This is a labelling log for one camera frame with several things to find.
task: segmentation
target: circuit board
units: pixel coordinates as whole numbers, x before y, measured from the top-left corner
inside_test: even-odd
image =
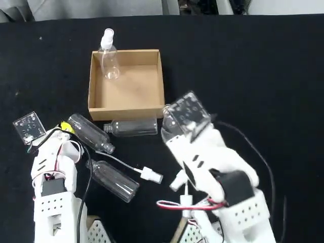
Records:
[[[184,134],[191,136],[191,142],[211,122],[211,116],[206,112],[193,91],[172,103],[168,107],[168,112]]]
[[[46,134],[41,120],[34,111],[14,121],[13,125],[24,144],[30,144],[33,140]]]

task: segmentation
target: black cable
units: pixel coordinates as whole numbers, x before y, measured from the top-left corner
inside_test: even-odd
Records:
[[[90,156],[89,150],[87,149],[86,146],[84,146],[84,150],[85,150],[86,154],[88,155],[88,159],[89,159],[90,177],[89,177],[88,184],[87,184],[85,193],[83,195],[83,198],[82,198],[82,201],[81,201],[81,204],[80,204],[79,215],[77,217],[77,223],[76,223],[76,243],[80,243],[80,222],[81,222],[81,215],[82,215],[83,206],[85,204],[85,200],[86,200],[86,197],[87,197],[87,194],[88,194],[88,191],[89,191],[89,187],[90,187],[90,184],[91,184],[91,181],[92,181],[92,176],[93,176],[92,161],[91,161],[91,156]]]
[[[225,122],[222,122],[222,121],[218,121],[217,124],[219,124],[221,126],[228,127],[230,129],[235,130],[236,132],[238,132],[247,141],[247,143],[250,145],[250,147],[258,154],[260,159],[266,165],[266,167],[267,167],[267,169],[269,171],[270,182],[271,182],[271,216],[270,216],[270,224],[272,225],[273,217],[274,217],[274,208],[275,208],[275,184],[274,184],[274,177],[273,177],[271,167],[269,166],[269,164],[267,163],[265,158],[260,154],[260,152],[255,148],[255,146],[250,142],[250,140],[245,136],[245,134],[243,132],[241,132],[240,129],[238,129],[237,127],[235,127],[235,126],[233,126],[231,124],[228,124],[228,123],[225,123]]]
[[[89,153],[89,150],[88,150],[87,146],[76,136],[76,134],[65,131],[65,130],[61,130],[61,131],[63,133],[67,133],[67,134],[71,135],[72,137],[74,137],[83,146],[83,149],[85,150],[85,152],[86,152],[86,154],[88,156],[89,165],[90,165],[90,176],[89,176],[89,180],[88,180],[88,184],[87,184],[85,193],[83,194],[83,198],[81,200],[81,204],[80,204],[80,208],[79,208],[79,214],[77,216],[77,222],[76,222],[76,243],[80,243],[80,223],[81,223],[82,210],[83,210],[83,206],[85,204],[85,200],[86,200],[86,197],[88,195],[88,191],[89,191],[91,181],[92,181],[92,177],[93,177],[92,160],[91,160],[91,156],[90,156],[90,153]]]
[[[92,177],[93,177],[92,160],[91,160],[91,156],[90,156],[90,153],[89,153],[89,150],[88,150],[87,146],[74,133],[62,130],[59,127],[54,128],[53,130],[51,130],[51,132],[43,139],[43,141],[39,145],[35,146],[35,148],[33,150],[33,153],[36,152],[52,136],[52,134],[57,130],[60,130],[62,133],[67,133],[67,134],[71,135],[72,137],[74,137],[77,140],[77,142],[80,143],[81,146],[83,147],[83,149],[85,150],[85,152],[86,152],[86,154],[88,156],[88,160],[89,160],[90,177],[89,177],[89,180],[88,180],[88,184],[87,184],[85,193],[84,193],[83,198],[81,200],[81,204],[80,204],[80,208],[79,208],[79,214],[77,216],[77,223],[76,223],[76,243],[80,243],[80,223],[81,223],[82,210],[83,210],[83,206],[85,204],[85,200],[86,200],[86,197],[87,197],[87,194],[88,194],[88,191],[89,191],[89,188],[90,188],[90,184],[91,184],[91,181],[92,181]]]
[[[279,243],[284,243],[286,235],[286,219],[287,219],[287,198],[283,198],[283,215],[282,215],[282,233]]]
[[[219,221],[219,225],[221,226],[221,231],[222,231],[222,235],[223,235],[222,243],[224,243],[224,241],[225,241],[225,233],[224,233],[224,230],[223,230],[223,225],[222,225],[222,222],[221,222],[220,218],[218,218],[218,221]]]
[[[59,127],[53,128],[50,131],[50,133],[42,140],[42,142],[39,143],[39,145],[28,148],[27,153],[35,153],[53,135],[53,133],[58,130],[63,131]]]

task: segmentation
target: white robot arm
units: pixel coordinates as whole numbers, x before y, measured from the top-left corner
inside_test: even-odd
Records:
[[[195,102],[195,106],[187,103],[188,98]],[[193,93],[179,99],[177,103],[174,109],[178,111],[176,115],[179,117],[189,117],[192,114],[187,114],[183,110],[193,107],[191,111],[195,111],[194,108],[197,107],[197,99]],[[210,123],[210,119],[201,126],[199,132],[194,128],[200,124],[193,125],[189,118],[184,125],[186,128],[182,129],[183,133],[177,130],[174,136],[164,139],[165,144],[183,168],[184,173],[179,175],[186,175],[176,178],[177,182],[171,184],[172,189],[178,189],[188,179],[196,190],[206,192],[213,201],[226,202],[226,207],[213,211],[221,221],[226,242],[275,243],[264,195],[256,188],[259,185],[256,171],[233,149],[226,147],[219,131]],[[165,133],[167,131],[163,128],[163,138],[167,137],[164,136]],[[204,211],[194,210],[191,211],[191,215],[209,243],[222,242],[223,238],[213,230]]]
[[[44,137],[33,142],[36,146]],[[55,131],[39,148],[32,170],[35,190],[35,243],[76,242],[77,217],[81,199],[76,190],[75,162],[83,153],[69,141],[70,135]],[[83,206],[80,221],[80,243],[88,242],[87,207]]]

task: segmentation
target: white plastic part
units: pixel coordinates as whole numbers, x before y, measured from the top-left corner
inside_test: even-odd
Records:
[[[104,50],[110,50],[113,43],[114,32],[112,29],[105,29],[105,32],[101,38],[100,46]]]
[[[179,165],[186,168],[185,170],[190,170],[187,176],[195,189],[206,192],[216,202],[224,201],[225,195],[210,169],[222,173],[241,170],[247,174],[253,187],[259,185],[256,171],[236,151],[225,146],[220,133],[213,126],[203,130],[193,143],[181,135],[173,137],[166,145]],[[222,223],[227,243],[275,243],[269,223],[269,210],[262,191],[258,189],[255,189],[254,197],[229,208],[214,210],[213,213]],[[195,210],[191,211],[191,215],[208,242],[223,241],[223,237],[210,223],[206,212]]]
[[[109,236],[100,220],[95,220],[88,230],[89,243],[111,243]]]
[[[219,15],[232,15],[233,9],[229,0],[216,0]]]
[[[198,243],[203,242],[202,239],[200,229],[197,226],[187,224],[178,243]]]
[[[184,185],[188,181],[188,176],[186,175],[184,170],[178,172],[176,178],[170,184],[170,188],[173,191],[179,190],[179,188]]]
[[[35,243],[76,242],[76,225],[81,199],[66,191],[35,198]],[[88,243],[87,206],[80,222],[80,243]]]
[[[191,206],[192,205],[192,195],[180,195],[181,206]],[[182,217],[191,218],[190,210],[182,210]]]
[[[228,243],[276,242],[269,222],[268,206],[261,190],[255,189],[254,197],[214,212],[222,222]]]
[[[74,160],[78,158],[79,151],[67,142],[69,138],[69,134],[64,134],[60,130],[55,131],[39,148],[38,156],[33,162],[31,177],[35,191],[35,243],[76,242],[76,225],[81,199],[74,196],[77,176]],[[58,149],[62,143],[64,146],[57,158],[60,173],[54,173],[54,176],[55,179],[65,178],[67,191],[42,196],[44,173],[54,170]],[[80,243],[88,243],[86,219],[87,206],[84,204],[80,221]]]
[[[185,168],[185,163],[190,169],[194,177],[192,184],[195,189],[206,192],[216,202],[224,200],[224,191],[209,172],[210,169],[222,173],[242,170],[249,177],[253,187],[259,185],[256,171],[235,150],[225,146],[219,131],[214,129],[213,125],[203,130],[193,143],[181,135],[170,139],[166,145],[179,165]]]
[[[209,221],[208,215],[205,211],[193,210],[191,211],[191,215],[199,225],[200,233],[203,237],[207,239],[207,242],[214,242],[214,243],[223,242],[223,237],[214,230],[211,222]]]
[[[55,178],[58,179],[64,177],[66,190],[73,193],[75,192],[77,171],[74,161],[78,158],[79,151],[70,142],[67,142],[69,138],[69,134],[64,134],[60,130],[57,130],[39,148],[38,155],[34,159],[30,173],[34,183],[35,197],[41,196],[42,184],[45,180],[43,174],[55,169],[56,156],[62,143],[64,143],[64,146],[61,149],[57,160],[58,171],[63,173],[65,176],[60,173],[55,174]]]
[[[163,175],[154,172],[152,169],[148,167],[144,167],[141,172],[141,178],[144,180],[154,181],[158,184],[161,184],[161,181],[163,179]]]

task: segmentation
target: wire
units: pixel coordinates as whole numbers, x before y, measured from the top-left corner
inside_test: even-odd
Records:
[[[27,149],[27,153],[30,152],[31,148],[32,148],[32,141],[30,142],[30,145],[29,145],[29,147],[28,147],[28,149]]]
[[[50,173],[52,173],[52,174],[57,173],[57,174],[60,174],[60,175],[64,176],[64,178],[65,178],[65,174],[64,174],[63,172],[61,172],[61,171],[55,171],[55,170],[54,170],[54,171],[44,171],[44,172],[39,173],[38,175],[36,175],[36,176],[32,179],[32,182],[31,182],[32,187],[35,188],[35,180],[36,180],[36,178],[37,178],[38,176],[41,176],[41,175],[44,175],[44,174],[50,174]]]
[[[250,145],[250,147],[257,153],[257,155],[260,157],[260,159],[263,161],[263,163],[266,165],[268,171],[269,171],[269,176],[270,176],[270,182],[271,182],[271,217],[270,217],[270,224],[272,225],[273,222],[273,217],[274,217],[274,208],[275,208],[275,183],[274,183],[274,177],[273,177],[273,173],[271,170],[271,167],[269,166],[269,164],[267,163],[267,161],[265,160],[265,158],[261,155],[261,153],[255,148],[255,146],[251,143],[251,141],[246,137],[246,135],[237,127],[222,122],[222,121],[218,121],[217,122],[218,125],[221,126],[225,126],[227,128],[230,128],[236,132],[238,132],[246,141],[247,143]]]
[[[223,235],[222,243],[224,243],[224,241],[225,241],[225,233],[224,233],[223,225],[222,225],[222,222],[221,222],[220,218],[218,218],[218,222],[219,222],[219,225],[221,226],[221,231],[222,231],[222,235]]]
[[[83,198],[82,198],[82,201],[81,201],[81,204],[80,204],[79,214],[78,214],[78,217],[77,217],[77,224],[76,224],[76,243],[80,243],[80,223],[81,223],[82,210],[83,210],[83,206],[85,204],[85,200],[86,200],[86,197],[88,195],[89,187],[90,187],[90,184],[91,184],[91,181],[92,181],[92,177],[93,177],[92,160],[91,160],[91,156],[90,156],[89,150],[87,149],[87,147],[85,145],[83,146],[83,148],[84,148],[84,150],[85,150],[85,152],[86,152],[86,154],[88,156],[88,159],[89,159],[90,177],[89,177],[88,184],[87,184],[85,193],[83,195]]]
[[[283,243],[286,235],[286,219],[287,219],[287,198],[283,198],[283,215],[282,215],[282,233],[279,243]]]
[[[29,147],[28,150],[27,150],[27,153],[35,153],[53,135],[53,133],[55,133],[58,130],[63,131],[59,127],[53,128],[50,131],[50,133],[42,140],[42,142],[39,143],[39,145],[34,146],[34,149],[31,149],[31,147]]]
[[[214,200],[212,200],[211,198],[207,198],[207,201],[212,203],[212,204],[218,204],[218,202],[215,202]]]
[[[82,149],[81,149],[81,145],[80,145],[79,142],[75,142],[75,141],[73,141],[73,140],[67,140],[67,141],[64,141],[64,142],[61,144],[61,150],[63,149],[63,145],[64,145],[65,143],[67,143],[67,142],[73,143],[73,144],[75,144],[75,145],[77,146],[77,149],[78,149],[78,151],[79,151],[79,156],[78,156],[77,160],[74,161],[74,163],[76,164],[76,163],[78,163],[78,162],[80,161],[81,156],[82,156]]]
[[[166,200],[159,200],[156,202],[156,205],[158,205],[162,209],[168,209],[168,210],[216,210],[220,209],[221,207],[225,206],[224,203],[220,203],[213,206],[182,206],[181,204],[173,201],[166,201]]]
[[[118,158],[112,156],[111,154],[104,153],[104,152],[100,152],[100,151],[96,151],[96,153],[101,154],[101,155],[104,155],[104,156],[107,156],[107,157],[109,157],[109,158],[111,158],[111,159],[114,159],[115,161],[121,163],[123,166],[126,166],[127,168],[129,168],[129,169],[131,169],[131,170],[133,170],[133,171],[136,171],[136,172],[138,172],[138,173],[141,173],[141,172],[142,172],[142,170],[137,169],[137,168],[134,168],[134,167],[131,167],[130,165],[128,165],[128,164],[126,164],[125,162],[121,161],[120,159],[118,159]]]

